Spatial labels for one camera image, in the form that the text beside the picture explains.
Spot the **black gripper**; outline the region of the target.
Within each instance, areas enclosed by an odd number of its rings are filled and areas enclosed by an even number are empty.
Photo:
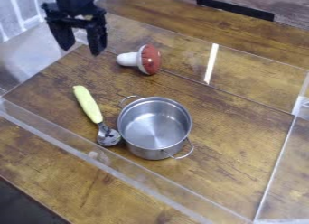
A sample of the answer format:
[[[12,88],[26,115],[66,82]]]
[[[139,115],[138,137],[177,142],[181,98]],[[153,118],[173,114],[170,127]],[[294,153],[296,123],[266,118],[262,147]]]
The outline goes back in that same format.
[[[91,54],[98,56],[107,46],[106,10],[97,6],[94,0],[56,0],[43,3],[46,21],[59,47],[67,51],[75,44],[71,28],[87,31]]]

